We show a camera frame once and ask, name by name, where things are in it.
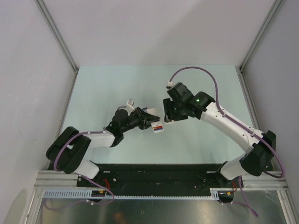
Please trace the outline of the white red remote control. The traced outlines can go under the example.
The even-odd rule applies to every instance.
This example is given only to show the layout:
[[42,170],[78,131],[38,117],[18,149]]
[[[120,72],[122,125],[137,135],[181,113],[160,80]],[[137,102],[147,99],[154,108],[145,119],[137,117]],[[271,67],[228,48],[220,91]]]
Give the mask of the white red remote control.
[[[150,115],[160,117],[160,113],[157,108],[147,108],[144,111]],[[150,125],[151,125],[154,133],[161,133],[164,131],[164,126],[161,121],[161,118],[159,118],[158,121],[152,122]]]

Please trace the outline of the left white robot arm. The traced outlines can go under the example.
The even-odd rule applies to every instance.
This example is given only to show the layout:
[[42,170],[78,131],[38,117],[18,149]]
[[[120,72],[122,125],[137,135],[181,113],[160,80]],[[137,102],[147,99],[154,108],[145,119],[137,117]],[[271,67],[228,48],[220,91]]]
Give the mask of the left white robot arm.
[[124,139],[125,132],[136,127],[140,130],[152,128],[154,133],[164,130],[155,108],[121,106],[102,131],[79,132],[72,126],[67,127],[48,148],[46,158],[53,163],[55,171],[84,176],[97,187],[103,182],[103,174],[95,163],[84,159],[87,150],[115,147]]

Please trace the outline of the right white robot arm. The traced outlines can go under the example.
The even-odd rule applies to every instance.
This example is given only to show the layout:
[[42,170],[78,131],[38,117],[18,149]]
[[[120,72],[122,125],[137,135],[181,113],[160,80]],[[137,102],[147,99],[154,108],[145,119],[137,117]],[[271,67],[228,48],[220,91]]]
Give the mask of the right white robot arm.
[[244,174],[260,176],[273,158],[276,135],[272,131],[262,132],[249,127],[223,108],[205,92],[192,92],[182,83],[167,85],[169,98],[163,100],[165,123],[197,118],[209,123],[237,143],[244,154],[226,161],[215,172],[215,181],[227,187],[233,179]]

